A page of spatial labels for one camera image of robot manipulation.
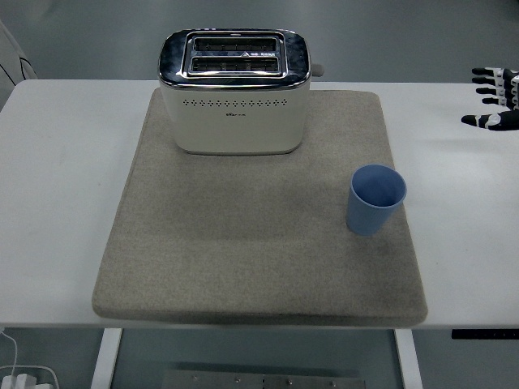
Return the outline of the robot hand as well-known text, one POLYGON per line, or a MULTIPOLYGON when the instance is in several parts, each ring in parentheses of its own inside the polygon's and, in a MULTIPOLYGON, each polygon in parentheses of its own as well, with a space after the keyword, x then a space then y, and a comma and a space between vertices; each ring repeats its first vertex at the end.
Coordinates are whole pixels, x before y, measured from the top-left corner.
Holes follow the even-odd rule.
POLYGON ((485 105, 505 107, 499 113, 467 114, 461 122, 486 130, 518 130, 518 71, 500 67, 476 67, 472 69, 472 83, 481 85, 476 92, 483 96, 485 105))

